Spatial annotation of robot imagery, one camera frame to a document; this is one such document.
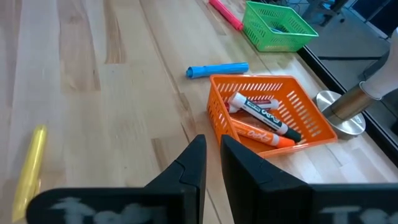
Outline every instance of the metal cylinder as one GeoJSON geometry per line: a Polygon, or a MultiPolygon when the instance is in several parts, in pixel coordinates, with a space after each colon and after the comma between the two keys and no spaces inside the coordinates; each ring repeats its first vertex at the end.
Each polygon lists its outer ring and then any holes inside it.
{"type": "Polygon", "coordinates": [[[342,123],[364,111],[374,101],[381,100],[375,99],[365,93],[362,89],[363,83],[364,82],[360,82],[358,85],[348,90],[322,111],[323,115],[325,115],[331,123],[342,123]]]}

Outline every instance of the pink marker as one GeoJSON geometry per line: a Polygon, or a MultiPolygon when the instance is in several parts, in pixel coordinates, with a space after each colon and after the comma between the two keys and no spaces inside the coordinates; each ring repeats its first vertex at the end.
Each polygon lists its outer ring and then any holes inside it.
{"type": "Polygon", "coordinates": [[[243,23],[232,14],[219,0],[209,0],[209,3],[215,7],[221,15],[238,31],[243,30],[243,23]]]}
{"type": "MultiPolygon", "coordinates": [[[[259,107],[261,107],[262,109],[265,110],[276,110],[279,107],[279,102],[278,100],[275,99],[271,99],[271,100],[254,100],[253,102],[255,102],[259,107]]],[[[236,113],[238,111],[243,111],[239,108],[236,108],[232,105],[230,105],[229,103],[224,103],[226,110],[229,113],[236,113]]]]}

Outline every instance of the metal base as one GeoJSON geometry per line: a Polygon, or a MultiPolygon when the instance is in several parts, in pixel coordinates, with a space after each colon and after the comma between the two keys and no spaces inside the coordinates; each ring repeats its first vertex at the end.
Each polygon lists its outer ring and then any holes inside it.
{"type": "MultiPolygon", "coordinates": [[[[323,111],[340,97],[341,95],[334,91],[324,90],[318,93],[314,101],[318,109],[323,111]]],[[[366,122],[361,113],[342,123],[332,123],[331,121],[329,123],[341,139],[356,137],[362,134],[366,128],[366,122]]]]}

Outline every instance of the orange marker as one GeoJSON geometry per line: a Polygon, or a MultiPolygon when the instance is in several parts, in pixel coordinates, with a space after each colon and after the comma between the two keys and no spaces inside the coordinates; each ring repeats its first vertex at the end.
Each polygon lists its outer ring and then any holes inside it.
{"type": "Polygon", "coordinates": [[[256,128],[234,118],[231,118],[231,120],[236,132],[242,136],[262,142],[269,146],[275,146],[278,149],[295,145],[294,141],[291,139],[278,136],[277,134],[271,133],[261,128],[256,128]]]}

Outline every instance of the white marker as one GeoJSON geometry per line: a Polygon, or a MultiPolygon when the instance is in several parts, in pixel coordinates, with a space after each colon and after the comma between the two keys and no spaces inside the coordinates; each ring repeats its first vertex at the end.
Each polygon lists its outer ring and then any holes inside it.
{"type": "MultiPolygon", "coordinates": [[[[276,99],[270,99],[270,100],[258,100],[258,101],[254,101],[255,103],[257,103],[257,105],[259,105],[259,107],[261,107],[262,109],[266,109],[266,110],[276,110],[279,107],[279,102],[276,99]]],[[[226,110],[228,111],[228,113],[236,113],[238,111],[241,111],[239,108],[236,108],[234,106],[231,106],[229,103],[224,103],[226,110]]]]}
{"type": "Polygon", "coordinates": [[[239,92],[234,93],[229,99],[229,103],[237,108],[242,108],[255,118],[270,126],[277,134],[287,137],[295,142],[301,141],[301,134],[288,127],[285,123],[279,121],[274,115],[268,113],[257,104],[248,100],[239,92]]]}

